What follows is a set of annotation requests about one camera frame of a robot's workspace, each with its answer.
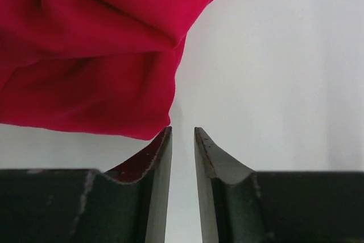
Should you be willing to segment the magenta t shirt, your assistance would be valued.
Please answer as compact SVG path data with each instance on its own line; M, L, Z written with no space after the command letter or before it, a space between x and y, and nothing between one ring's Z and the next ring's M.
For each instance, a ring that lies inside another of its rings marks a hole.
M1 122L149 140L213 0L1 0Z

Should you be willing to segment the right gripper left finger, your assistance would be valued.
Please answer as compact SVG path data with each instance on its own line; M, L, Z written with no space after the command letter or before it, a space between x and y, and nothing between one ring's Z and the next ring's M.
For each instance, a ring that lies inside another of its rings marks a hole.
M172 129L107 172L1 170L2 242L164 242Z

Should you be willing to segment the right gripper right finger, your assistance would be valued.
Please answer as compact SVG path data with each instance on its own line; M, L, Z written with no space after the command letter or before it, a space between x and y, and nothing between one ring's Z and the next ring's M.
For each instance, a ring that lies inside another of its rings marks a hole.
M254 171L195 128L203 242L362 242L363 173Z

